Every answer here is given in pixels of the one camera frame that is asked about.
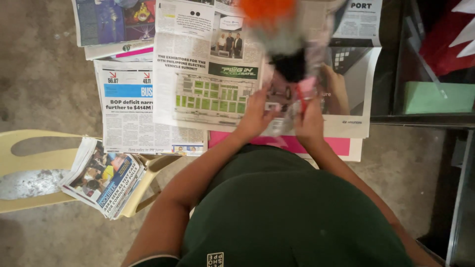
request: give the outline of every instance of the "plastic chair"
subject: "plastic chair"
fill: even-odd
[[[83,137],[82,135],[77,134],[44,130],[18,130],[0,133],[0,162],[2,163],[0,176],[20,171],[71,169],[71,165],[73,164],[77,153],[77,148],[49,151],[28,156],[15,156],[11,153],[11,148],[20,141],[34,137],[47,136]],[[140,200],[145,194],[148,186],[155,180],[155,176],[164,167],[180,157],[181,156],[175,155],[139,155],[140,161],[146,168],[146,172],[122,210],[121,216],[131,217],[152,203],[160,194],[159,189],[155,189],[154,195],[151,197],[142,202],[140,202]],[[0,199],[0,213],[41,207],[73,200],[77,199],[66,195],[63,192],[16,200]]]

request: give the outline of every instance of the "red fabric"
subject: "red fabric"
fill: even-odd
[[[475,18],[475,14],[451,11],[460,1],[451,0],[447,3],[444,15],[426,35],[419,51],[437,76],[475,66],[475,55],[457,58],[457,55],[470,42],[448,47],[465,26]]]

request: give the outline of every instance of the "green banner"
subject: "green banner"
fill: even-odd
[[[210,62],[208,74],[229,78],[257,80],[258,70],[259,68],[257,67],[231,66]]]

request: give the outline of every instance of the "pink paper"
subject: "pink paper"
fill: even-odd
[[[135,51],[132,51],[132,52],[125,52],[125,53],[117,54],[117,55],[115,55],[115,57],[116,58],[118,58],[118,57],[128,57],[128,56],[135,56],[135,55],[145,54],[145,53],[150,53],[150,52],[153,52],[153,48],[144,48],[144,49],[139,49],[139,50],[135,50]]]
[[[224,140],[229,134],[230,133],[226,132],[210,131],[210,140],[208,141],[208,148],[212,148],[213,146]],[[330,147],[338,156],[350,155],[350,138],[325,137],[325,141],[330,145]],[[278,137],[258,136],[251,140],[251,143],[276,146],[296,154],[308,154],[305,148],[299,143],[297,138],[291,135],[283,135]]]

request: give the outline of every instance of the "concrete floor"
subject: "concrete floor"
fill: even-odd
[[[71,2],[4,2],[0,132],[46,129],[101,136],[94,67],[76,46]],[[349,164],[414,237],[429,228],[443,140],[439,130],[372,125],[361,163]],[[43,146],[36,140],[17,149],[30,153]],[[169,166],[157,178],[159,184],[163,187],[192,159],[183,157]],[[8,198],[6,184],[0,179],[2,199]],[[117,266],[146,212],[109,221],[75,201],[0,214],[0,266]]]

